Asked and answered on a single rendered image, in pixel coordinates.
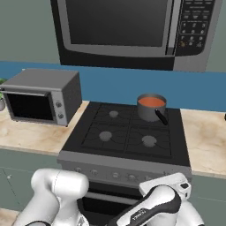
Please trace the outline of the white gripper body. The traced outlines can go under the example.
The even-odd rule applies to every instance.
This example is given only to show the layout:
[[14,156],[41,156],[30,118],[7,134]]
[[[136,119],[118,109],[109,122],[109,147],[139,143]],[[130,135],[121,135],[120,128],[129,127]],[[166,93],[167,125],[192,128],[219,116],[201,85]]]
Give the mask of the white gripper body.
[[182,173],[175,173],[142,182],[139,184],[139,192],[142,196],[145,196],[151,188],[157,185],[172,186],[181,196],[189,197],[191,195],[191,184]]

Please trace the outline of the black gas stove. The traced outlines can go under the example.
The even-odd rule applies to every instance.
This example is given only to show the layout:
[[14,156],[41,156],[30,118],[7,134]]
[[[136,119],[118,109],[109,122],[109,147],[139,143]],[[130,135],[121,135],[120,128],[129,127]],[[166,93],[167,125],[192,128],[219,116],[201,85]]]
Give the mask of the black gas stove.
[[[80,167],[89,183],[138,188],[177,172],[192,178],[179,109],[165,110],[168,124],[139,118],[135,105],[90,102],[59,153],[64,170]],[[98,170],[93,176],[91,170]],[[112,173],[118,173],[115,179]],[[128,180],[134,175],[135,181]]]

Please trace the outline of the red marinara sauce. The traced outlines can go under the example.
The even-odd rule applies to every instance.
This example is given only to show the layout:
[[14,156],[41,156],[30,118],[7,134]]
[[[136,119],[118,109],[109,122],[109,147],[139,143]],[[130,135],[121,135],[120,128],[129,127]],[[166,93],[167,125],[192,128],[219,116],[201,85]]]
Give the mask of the red marinara sauce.
[[161,107],[165,102],[156,97],[143,97],[139,99],[139,103],[147,107]]

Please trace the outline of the grey-green cupboard front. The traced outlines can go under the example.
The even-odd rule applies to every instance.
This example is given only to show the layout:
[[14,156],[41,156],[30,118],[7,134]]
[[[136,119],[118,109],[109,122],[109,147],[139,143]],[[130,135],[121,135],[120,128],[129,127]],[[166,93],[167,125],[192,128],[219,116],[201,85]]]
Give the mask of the grey-green cupboard front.
[[34,194],[31,177],[42,168],[61,169],[57,154],[0,149],[0,207],[23,210]]
[[226,226],[226,179],[193,176],[189,201],[205,226]]

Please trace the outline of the black oven door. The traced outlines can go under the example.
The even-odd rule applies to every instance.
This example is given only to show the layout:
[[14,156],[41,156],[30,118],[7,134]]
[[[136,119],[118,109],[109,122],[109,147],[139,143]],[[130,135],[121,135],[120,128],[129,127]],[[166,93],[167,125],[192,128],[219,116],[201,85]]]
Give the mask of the black oven door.
[[[88,191],[134,200],[142,198],[138,188],[104,183],[90,182]],[[91,226],[104,226],[131,205],[83,197],[78,200],[78,206],[81,214],[87,218]]]

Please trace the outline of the black and silver microwave oven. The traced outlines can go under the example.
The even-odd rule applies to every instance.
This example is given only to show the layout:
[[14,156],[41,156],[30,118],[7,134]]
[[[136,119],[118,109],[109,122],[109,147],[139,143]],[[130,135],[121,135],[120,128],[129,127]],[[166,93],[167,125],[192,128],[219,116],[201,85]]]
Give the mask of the black and silver microwave oven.
[[50,0],[60,64],[204,72],[222,0]]

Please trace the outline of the toaster oven glass door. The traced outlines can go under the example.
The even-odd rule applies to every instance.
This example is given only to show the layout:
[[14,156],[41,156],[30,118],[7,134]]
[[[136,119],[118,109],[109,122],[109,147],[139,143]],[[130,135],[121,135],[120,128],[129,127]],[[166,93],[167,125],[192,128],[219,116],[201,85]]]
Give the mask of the toaster oven glass door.
[[14,121],[53,124],[56,120],[50,92],[1,90]]

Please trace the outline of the grey toaster oven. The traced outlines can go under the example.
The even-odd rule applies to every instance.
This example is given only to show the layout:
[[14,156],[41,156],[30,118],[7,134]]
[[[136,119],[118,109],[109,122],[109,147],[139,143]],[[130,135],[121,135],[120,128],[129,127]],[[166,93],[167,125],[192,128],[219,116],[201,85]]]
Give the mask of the grey toaster oven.
[[11,79],[0,85],[1,90],[50,92],[56,122],[54,125],[68,126],[82,103],[79,72],[50,69],[24,69]]

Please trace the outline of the microwave oven door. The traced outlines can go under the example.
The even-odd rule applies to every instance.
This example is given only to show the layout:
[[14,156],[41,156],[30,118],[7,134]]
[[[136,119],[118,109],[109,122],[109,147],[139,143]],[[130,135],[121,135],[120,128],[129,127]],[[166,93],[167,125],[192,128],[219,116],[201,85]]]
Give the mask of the microwave oven door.
[[63,44],[111,57],[165,57],[173,0],[56,0]]

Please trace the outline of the green plant in grey pot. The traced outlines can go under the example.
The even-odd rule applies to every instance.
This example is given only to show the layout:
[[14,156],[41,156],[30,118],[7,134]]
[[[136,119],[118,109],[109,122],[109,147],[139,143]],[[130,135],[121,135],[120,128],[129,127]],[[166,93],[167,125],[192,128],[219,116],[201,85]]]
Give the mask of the green plant in grey pot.
[[[0,78],[0,85],[3,84],[7,79]],[[3,98],[3,94],[0,91],[0,111],[5,109],[5,102]]]

